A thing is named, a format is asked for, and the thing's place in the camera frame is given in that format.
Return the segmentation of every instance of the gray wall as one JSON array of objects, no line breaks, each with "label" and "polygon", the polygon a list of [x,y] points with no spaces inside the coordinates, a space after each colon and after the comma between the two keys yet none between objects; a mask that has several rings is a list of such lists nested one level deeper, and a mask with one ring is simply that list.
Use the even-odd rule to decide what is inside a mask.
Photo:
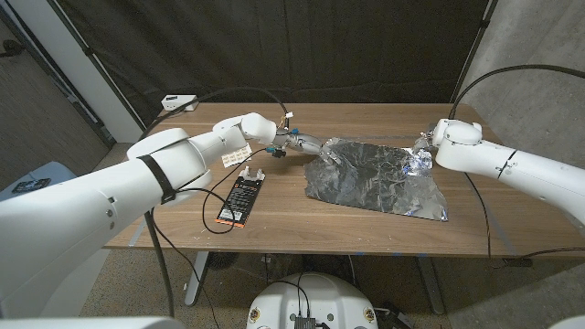
[{"label": "gray wall", "polygon": [[[500,0],[463,87],[519,64],[585,70],[585,1]],[[506,145],[585,168],[585,80],[542,70],[501,73],[463,102]]]}]

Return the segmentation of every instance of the wooden table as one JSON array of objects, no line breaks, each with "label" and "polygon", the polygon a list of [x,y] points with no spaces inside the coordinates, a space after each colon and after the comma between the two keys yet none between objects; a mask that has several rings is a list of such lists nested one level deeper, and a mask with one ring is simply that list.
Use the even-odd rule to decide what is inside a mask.
[{"label": "wooden table", "polygon": [[[445,118],[449,104],[289,104],[294,113],[291,128],[326,141],[342,137],[363,143],[412,147],[427,131],[430,123]],[[255,111],[280,122],[282,110],[277,104],[200,104],[194,112],[186,112],[162,122],[154,131],[180,127],[189,135],[211,131],[225,118]],[[479,122],[484,139],[501,143],[473,108],[461,105],[457,118]],[[253,150],[261,145],[252,142]],[[484,212],[478,196],[462,173],[435,164],[433,178],[447,199],[449,221],[392,215],[365,209],[328,204],[305,195],[303,165],[315,156],[289,151],[285,158],[267,153],[253,156],[247,165],[261,168],[266,174],[245,228],[234,228],[229,234],[215,235],[205,230],[201,221],[202,196],[175,207],[158,207],[155,219],[160,229],[180,249],[202,251],[197,254],[196,270],[203,275],[207,252],[271,252],[331,253],[351,255],[416,255],[485,257],[487,255]],[[214,183],[225,176],[221,161],[211,166]],[[236,176],[227,179],[216,192],[227,196]],[[526,196],[500,182],[472,175],[490,214],[492,254],[495,257],[524,255],[529,252],[563,247],[585,247],[585,239],[563,213],[544,202]],[[214,230],[227,225],[215,223],[220,203],[213,197],[207,205],[207,223]],[[140,233],[142,219],[136,220],[107,248],[153,247],[146,229]],[[163,248],[170,246],[163,243]],[[549,257],[585,256],[585,252],[549,254]],[[429,292],[438,291],[434,271],[428,258],[421,258],[420,268]],[[189,283],[186,304],[195,303],[198,283]],[[441,313],[441,297],[431,294],[433,311]]]}]

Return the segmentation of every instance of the table leg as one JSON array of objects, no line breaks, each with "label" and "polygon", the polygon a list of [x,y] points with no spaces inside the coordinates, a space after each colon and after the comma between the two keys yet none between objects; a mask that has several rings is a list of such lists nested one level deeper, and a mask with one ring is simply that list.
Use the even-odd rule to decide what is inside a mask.
[{"label": "table leg", "polygon": [[207,256],[209,256],[209,251],[197,252],[193,266],[195,267],[195,271],[197,271],[197,275],[199,276],[200,281],[197,281],[195,273],[191,272],[191,279],[189,280],[189,284],[186,286],[185,294],[185,305],[187,306],[193,306],[197,302],[197,296],[199,295],[201,285],[203,284],[205,274],[207,273]]},{"label": "table leg", "polygon": [[432,265],[432,259],[430,257],[417,257],[417,264],[419,265],[422,283],[429,296],[432,312],[438,315],[444,314],[445,305],[442,302],[437,273]]}]

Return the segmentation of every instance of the aluminum foil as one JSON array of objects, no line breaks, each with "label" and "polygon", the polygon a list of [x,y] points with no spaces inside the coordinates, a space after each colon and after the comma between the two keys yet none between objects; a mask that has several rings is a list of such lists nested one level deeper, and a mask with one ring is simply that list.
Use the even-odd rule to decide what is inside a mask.
[{"label": "aluminum foil", "polygon": [[431,176],[425,150],[332,138],[304,166],[305,193],[343,206],[447,221],[447,201]]}]

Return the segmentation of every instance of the dark fabric backdrop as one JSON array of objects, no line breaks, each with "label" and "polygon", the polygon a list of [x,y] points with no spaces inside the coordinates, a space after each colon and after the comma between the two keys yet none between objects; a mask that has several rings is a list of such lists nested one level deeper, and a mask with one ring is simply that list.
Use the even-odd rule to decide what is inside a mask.
[{"label": "dark fabric backdrop", "polygon": [[[487,0],[58,0],[148,124],[166,94],[448,102]],[[214,101],[270,101],[238,93]]]}]

